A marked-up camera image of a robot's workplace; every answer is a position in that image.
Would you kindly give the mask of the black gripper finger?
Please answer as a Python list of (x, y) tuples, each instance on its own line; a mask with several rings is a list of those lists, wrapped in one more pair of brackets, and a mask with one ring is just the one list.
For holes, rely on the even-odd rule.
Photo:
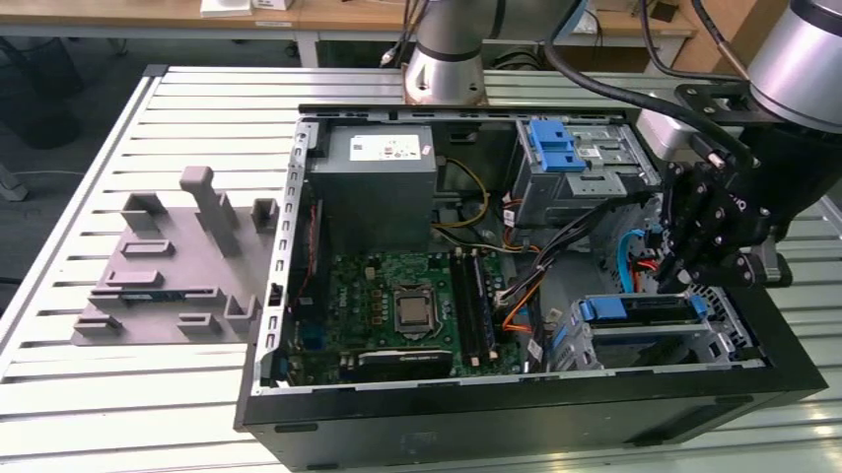
[(656, 292), (672, 294), (688, 286), (748, 287), (758, 282), (758, 258), (712, 240), (668, 240), (656, 271)]
[(722, 251), (720, 171), (707, 163), (668, 163), (663, 174), (662, 225), (671, 251)]

